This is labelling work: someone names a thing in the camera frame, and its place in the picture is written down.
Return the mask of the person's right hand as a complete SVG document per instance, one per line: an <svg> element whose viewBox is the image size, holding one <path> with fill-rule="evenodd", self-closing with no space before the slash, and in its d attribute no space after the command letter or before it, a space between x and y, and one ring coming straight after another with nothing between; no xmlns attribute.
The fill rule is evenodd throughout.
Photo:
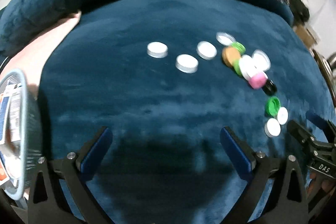
<svg viewBox="0 0 336 224"><path fill-rule="evenodd" d="M326 192L329 196L334 194L335 179L326 178L325 176L322 176L322 174L313 171L310 172L309 178L310 183L306 189L307 196L310 196L312 191L314 190L319 191L320 189Z"/></svg>

